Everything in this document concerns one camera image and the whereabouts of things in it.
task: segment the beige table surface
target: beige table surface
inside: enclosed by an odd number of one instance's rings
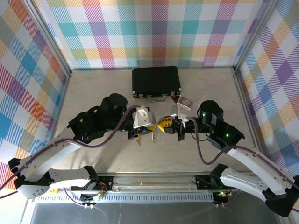
[[[249,128],[247,126],[242,105],[232,77],[232,70],[227,68],[212,69],[179,69],[182,95],[195,103],[189,116],[196,116],[196,110],[204,100],[214,100],[224,110],[224,120],[234,125],[246,139],[239,145],[251,147]],[[57,134],[68,125],[78,113],[87,111],[95,105],[100,105],[103,98],[111,93],[119,93],[128,99],[128,106],[144,104],[149,106],[156,119],[170,115],[173,101],[168,97],[166,102],[150,103],[147,98],[132,97],[131,70],[76,70],[70,78],[69,87],[61,111]],[[110,133],[91,144],[101,143]],[[151,135],[142,137],[141,146],[135,140],[128,140],[127,133],[117,133],[112,140],[102,148],[81,148],[70,154],[54,168],[70,169],[90,165],[97,172],[187,172],[211,171],[222,163],[237,171],[248,169],[230,156],[222,155],[216,163],[206,166],[200,161],[196,142],[190,134],[185,140],[178,142],[177,134],[158,133],[157,143],[153,143]],[[206,161],[213,159],[219,150],[211,143],[200,143]]]

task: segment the colorful plaid wall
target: colorful plaid wall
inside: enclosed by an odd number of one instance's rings
[[[0,185],[11,176],[10,159],[49,141],[66,80],[22,1],[1,0]]]
[[[70,66],[80,69],[230,67],[265,2],[36,0]]]
[[[299,0],[281,0],[242,66],[263,152],[299,174]]]

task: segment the plaid wallpaper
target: plaid wallpaper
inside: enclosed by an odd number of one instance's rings
[[[266,3],[266,0],[35,1],[70,66],[80,69],[230,67]]]
[[[67,75],[21,0],[0,1],[0,185],[50,139]],[[11,182],[8,188],[13,189]]]
[[[263,152],[299,174],[299,0],[281,0],[241,68]]]

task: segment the black briefcase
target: black briefcase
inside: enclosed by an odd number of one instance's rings
[[[176,66],[132,69],[132,93],[135,98],[176,96],[181,91]]]

